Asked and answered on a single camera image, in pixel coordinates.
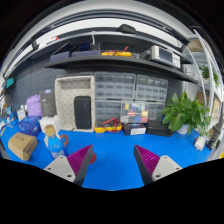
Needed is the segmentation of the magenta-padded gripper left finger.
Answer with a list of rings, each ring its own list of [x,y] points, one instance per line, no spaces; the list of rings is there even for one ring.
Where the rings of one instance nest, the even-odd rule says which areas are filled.
[[[81,186],[93,155],[93,146],[89,145],[69,156],[57,157],[44,170]]]

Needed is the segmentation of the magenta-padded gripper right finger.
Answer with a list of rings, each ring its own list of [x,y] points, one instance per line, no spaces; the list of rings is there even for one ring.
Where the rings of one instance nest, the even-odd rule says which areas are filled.
[[[168,155],[158,156],[139,145],[134,146],[133,154],[145,185],[181,170]]]

